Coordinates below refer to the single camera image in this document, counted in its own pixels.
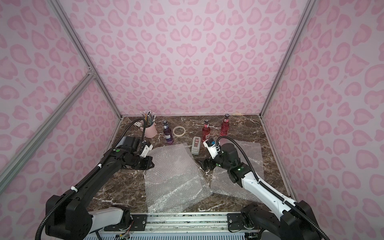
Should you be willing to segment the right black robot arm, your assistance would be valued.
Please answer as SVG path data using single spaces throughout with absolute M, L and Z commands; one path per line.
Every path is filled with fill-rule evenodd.
M 210 157 L 198 164 L 203 170 L 216 167 L 227 171 L 232 183 L 256 196 L 269 210 L 256 205 L 242 209 L 245 227 L 259 227 L 259 239 L 269 232 L 280 240 L 327 240 L 329 237 L 320 228 L 311 206 L 305 201 L 296 202 L 277 191 L 255 171 L 243 148 L 231 137 L 221 144 L 221 138 L 207 139 L 204 147 Z

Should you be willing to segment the white tape dispenser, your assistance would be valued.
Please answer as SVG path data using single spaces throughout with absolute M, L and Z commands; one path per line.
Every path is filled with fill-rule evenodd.
M 202 142 L 202 139 L 201 137 L 194 137 L 193 138 L 193 143 L 192 143 L 192 146 L 191 146 L 191 153 L 192 155 L 198 155 L 199 152 L 200 152 L 200 147 L 201 147 L 201 142 Z

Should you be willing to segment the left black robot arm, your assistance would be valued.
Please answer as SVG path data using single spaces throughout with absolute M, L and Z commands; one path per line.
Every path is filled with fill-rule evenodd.
M 114 205 L 99 211 L 88 211 L 96 193 L 121 169 L 145 171 L 153 168 L 153 149 L 144 136 L 121 136 L 117 144 L 103 155 L 100 162 L 76 185 L 61 196 L 46 202 L 46 215 L 38 226 L 35 239 L 43 234 L 62 240 L 83 240 L 105 227 L 128 230 L 133 219 L 127 207 Z

